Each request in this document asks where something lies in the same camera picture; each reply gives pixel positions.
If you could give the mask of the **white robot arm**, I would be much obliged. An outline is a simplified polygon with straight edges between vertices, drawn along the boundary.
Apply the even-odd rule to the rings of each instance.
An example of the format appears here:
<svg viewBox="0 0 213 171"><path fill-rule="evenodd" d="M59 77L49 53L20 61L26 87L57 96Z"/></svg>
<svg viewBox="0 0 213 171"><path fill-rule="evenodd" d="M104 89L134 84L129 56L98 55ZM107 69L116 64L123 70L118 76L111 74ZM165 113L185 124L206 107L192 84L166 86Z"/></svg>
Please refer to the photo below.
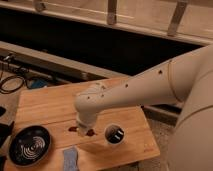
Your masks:
<svg viewBox="0 0 213 171"><path fill-rule="evenodd" d="M213 171L213 44L162 62L109 88L94 84L75 98L84 135L106 109L182 102L167 171Z"/></svg>

